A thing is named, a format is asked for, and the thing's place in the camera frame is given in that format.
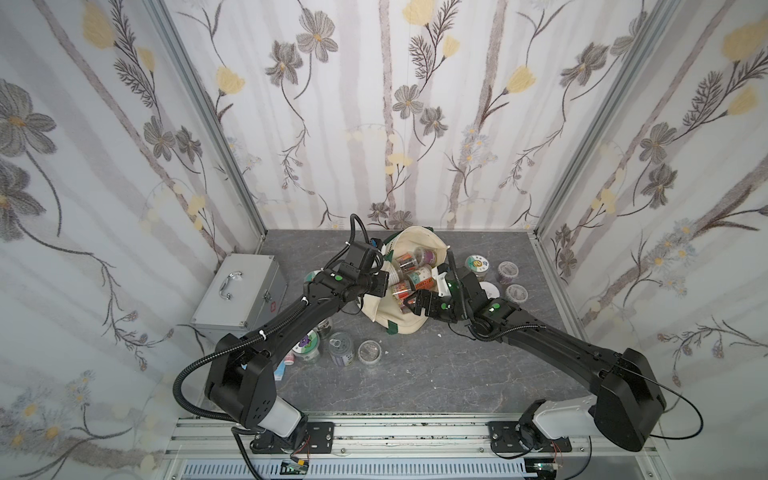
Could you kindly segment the red orange label seed jar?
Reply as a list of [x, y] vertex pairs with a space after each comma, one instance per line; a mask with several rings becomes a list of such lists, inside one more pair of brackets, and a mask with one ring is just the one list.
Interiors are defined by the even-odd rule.
[[433, 276], [430, 266], [422, 266], [411, 270], [407, 273], [406, 277], [413, 290], [434, 290], [437, 286], [437, 281]]

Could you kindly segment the white cartoon label seed jar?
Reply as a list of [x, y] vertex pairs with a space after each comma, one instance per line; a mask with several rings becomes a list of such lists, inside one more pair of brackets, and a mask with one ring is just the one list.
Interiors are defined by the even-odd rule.
[[490, 270], [488, 259], [478, 254], [469, 255], [465, 260], [465, 266], [479, 281], [483, 281]]

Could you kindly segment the clear jar grey contents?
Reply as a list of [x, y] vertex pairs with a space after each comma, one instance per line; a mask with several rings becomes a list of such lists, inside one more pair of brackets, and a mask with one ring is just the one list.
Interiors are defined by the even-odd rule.
[[528, 290], [520, 284], [510, 284], [504, 292], [505, 298], [517, 304], [525, 303], [529, 299]]

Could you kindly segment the clear purple label seed jar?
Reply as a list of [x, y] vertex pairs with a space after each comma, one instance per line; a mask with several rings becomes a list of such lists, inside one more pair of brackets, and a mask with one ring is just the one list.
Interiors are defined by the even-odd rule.
[[505, 260], [497, 267], [497, 280], [502, 285], [510, 285], [519, 276], [519, 267], [512, 261]]

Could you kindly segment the white purple cartoon seed jar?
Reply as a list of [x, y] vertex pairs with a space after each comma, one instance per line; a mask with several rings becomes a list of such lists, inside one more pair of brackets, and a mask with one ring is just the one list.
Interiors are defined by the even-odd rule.
[[320, 336], [315, 329], [312, 329], [292, 348], [292, 352], [297, 359], [312, 363], [321, 356], [320, 345]]

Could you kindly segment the plain white lid jar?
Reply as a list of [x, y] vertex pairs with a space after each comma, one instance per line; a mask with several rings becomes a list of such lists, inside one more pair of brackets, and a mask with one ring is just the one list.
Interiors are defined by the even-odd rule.
[[315, 330], [320, 338], [328, 338], [333, 332], [332, 320], [323, 320], [315, 327]]

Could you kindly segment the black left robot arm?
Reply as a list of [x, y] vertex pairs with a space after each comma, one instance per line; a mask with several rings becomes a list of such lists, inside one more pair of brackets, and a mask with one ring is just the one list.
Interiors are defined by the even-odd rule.
[[[382, 297], [388, 286], [381, 250], [368, 235], [361, 218], [350, 216], [350, 235], [344, 247], [310, 282], [287, 309], [258, 330], [241, 338], [223, 337], [214, 351], [185, 367], [172, 393], [185, 411], [199, 417], [263, 429], [287, 438], [301, 427], [304, 415], [276, 390], [274, 370], [284, 357], [319, 323], [364, 296]], [[206, 410], [182, 391], [187, 377], [208, 365], [204, 396], [218, 407]]]

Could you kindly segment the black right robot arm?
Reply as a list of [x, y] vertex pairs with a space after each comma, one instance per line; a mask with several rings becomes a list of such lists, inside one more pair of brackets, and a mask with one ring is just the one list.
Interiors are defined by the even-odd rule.
[[567, 401], [537, 400], [518, 420], [526, 450], [572, 436], [602, 436], [626, 451], [639, 452], [666, 408], [648, 359], [632, 348], [600, 347], [536, 319], [517, 303], [490, 298], [465, 268], [441, 267], [449, 296], [416, 290], [403, 304], [414, 314], [454, 323], [465, 320], [480, 342], [520, 348], [580, 383], [587, 396]]

